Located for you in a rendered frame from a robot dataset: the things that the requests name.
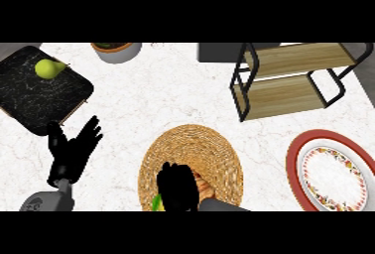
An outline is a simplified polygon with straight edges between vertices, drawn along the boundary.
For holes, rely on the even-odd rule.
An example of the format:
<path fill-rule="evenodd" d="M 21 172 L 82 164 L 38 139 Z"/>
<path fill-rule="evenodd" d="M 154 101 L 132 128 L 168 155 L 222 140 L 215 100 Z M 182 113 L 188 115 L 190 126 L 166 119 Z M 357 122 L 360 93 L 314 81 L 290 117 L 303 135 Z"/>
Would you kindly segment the black marble serving tray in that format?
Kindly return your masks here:
<path fill-rule="evenodd" d="M 63 123 L 94 92 L 91 82 L 69 68 L 52 79 L 35 74 L 39 60 L 54 60 L 26 46 L 0 62 L 0 108 L 27 131 L 47 135 L 50 121 Z"/>

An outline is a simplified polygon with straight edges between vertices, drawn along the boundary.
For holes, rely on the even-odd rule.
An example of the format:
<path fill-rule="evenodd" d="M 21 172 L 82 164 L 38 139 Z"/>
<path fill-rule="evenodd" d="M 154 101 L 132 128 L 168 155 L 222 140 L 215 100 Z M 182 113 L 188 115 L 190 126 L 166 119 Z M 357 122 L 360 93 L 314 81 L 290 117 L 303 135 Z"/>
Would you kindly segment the grey potted plant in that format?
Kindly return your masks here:
<path fill-rule="evenodd" d="M 91 43 L 97 57 L 107 64 L 122 64 L 138 54 L 141 43 Z"/>

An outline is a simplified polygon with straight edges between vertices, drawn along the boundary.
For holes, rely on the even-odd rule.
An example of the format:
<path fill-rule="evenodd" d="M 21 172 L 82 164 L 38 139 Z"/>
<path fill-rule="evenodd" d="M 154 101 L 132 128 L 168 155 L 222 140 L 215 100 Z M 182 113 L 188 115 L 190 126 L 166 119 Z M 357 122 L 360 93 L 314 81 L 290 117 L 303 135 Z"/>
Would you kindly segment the dark grey box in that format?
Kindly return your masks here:
<path fill-rule="evenodd" d="M 238 59 L 241 43 L 199 43 L 197 62 L 234 64 Z"/>

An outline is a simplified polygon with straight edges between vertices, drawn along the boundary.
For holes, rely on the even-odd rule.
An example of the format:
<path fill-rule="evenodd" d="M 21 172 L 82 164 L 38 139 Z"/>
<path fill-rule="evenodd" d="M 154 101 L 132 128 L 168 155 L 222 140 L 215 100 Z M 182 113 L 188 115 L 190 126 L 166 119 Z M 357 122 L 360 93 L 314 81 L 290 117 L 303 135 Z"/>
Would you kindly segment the red-rimmed floral plate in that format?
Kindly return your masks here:
<path fill-rule="evenodd" d="M 303 211 L 375 211 L 375 160 L 346 137 L 302 132 L 287 146 L 284 170 Z"/>

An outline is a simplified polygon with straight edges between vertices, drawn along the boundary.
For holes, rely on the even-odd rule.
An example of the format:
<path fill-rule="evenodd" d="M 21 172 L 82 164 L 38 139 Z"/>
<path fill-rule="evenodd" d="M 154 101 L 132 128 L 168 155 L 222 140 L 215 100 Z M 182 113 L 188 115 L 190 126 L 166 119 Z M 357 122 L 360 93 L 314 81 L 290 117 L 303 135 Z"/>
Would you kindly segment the round woven wicker placemat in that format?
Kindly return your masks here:
<path fill-rule="evenodd" d="M 243 170 L 227 139 L 210 128 L 187 124 L 165 131 L 153 141 L 138 169 L 137 195 L 143 210 L 151 210 L 157 195 L 156 175 L 162 164 L 187 165 L 197 181 L 199 200 L 213 197 L 238 206 Z"/>

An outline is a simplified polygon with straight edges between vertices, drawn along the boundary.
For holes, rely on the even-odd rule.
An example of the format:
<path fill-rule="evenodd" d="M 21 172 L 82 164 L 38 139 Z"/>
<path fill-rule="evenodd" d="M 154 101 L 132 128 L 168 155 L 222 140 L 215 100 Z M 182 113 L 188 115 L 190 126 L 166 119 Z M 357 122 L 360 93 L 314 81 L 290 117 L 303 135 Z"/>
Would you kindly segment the green pear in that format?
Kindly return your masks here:
<path fill-rule="evenodd" d="M 42 79 L 52 79 L 66 68 L 66 65 L 60 62 L 42 59 L 35 63 L 35 74 Z"/>

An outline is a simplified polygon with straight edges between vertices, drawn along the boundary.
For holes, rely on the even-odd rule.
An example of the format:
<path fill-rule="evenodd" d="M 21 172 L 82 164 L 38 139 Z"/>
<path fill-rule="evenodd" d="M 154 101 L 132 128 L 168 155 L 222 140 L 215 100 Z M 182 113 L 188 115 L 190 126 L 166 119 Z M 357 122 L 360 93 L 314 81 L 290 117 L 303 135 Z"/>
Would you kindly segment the black-framed wooden tiered shelf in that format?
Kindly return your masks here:
<path fill-rule="evenodd" d="M 340 43 L 300 43 L 256 50 L 241 43 L 230 91 L 238 121 L 253 120 L 329 107 L 343 96 L 340 79 L 373 52 L 354 58 Z M 326 100 L 311 78 L 324 70 L 337 87 L 336 95 Z"/>

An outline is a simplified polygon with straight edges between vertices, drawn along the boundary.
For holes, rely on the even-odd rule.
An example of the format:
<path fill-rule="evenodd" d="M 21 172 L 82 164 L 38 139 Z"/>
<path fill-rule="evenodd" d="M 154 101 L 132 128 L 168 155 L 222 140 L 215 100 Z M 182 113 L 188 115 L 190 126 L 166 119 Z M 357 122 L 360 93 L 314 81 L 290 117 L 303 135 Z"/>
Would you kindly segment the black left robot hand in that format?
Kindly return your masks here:
<path fill-rule="evenodd" d="M 60 179 L 67 180 L 72 185 L 82 175 L 89 155 L 101 138 L 97 123 L 98 120 L 92 116 L 72 139 L 66 138 L 57 122 L 50 122 L 47 125 L 48 150 L 54 158 L 47 183 L 52 188 Z"/>

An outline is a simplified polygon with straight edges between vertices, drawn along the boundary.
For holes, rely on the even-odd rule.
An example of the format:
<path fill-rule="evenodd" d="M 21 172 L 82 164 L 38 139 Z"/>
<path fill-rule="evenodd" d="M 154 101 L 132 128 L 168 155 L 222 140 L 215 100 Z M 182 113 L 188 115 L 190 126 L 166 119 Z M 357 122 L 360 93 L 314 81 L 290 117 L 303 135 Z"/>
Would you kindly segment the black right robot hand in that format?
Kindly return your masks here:
<path fill-rule="evenodd" d="M 157 193 L 166 211 L 196 211 L 199 192 L 191 170 L 187 165 L 162 164 L 156 175 Z"/>

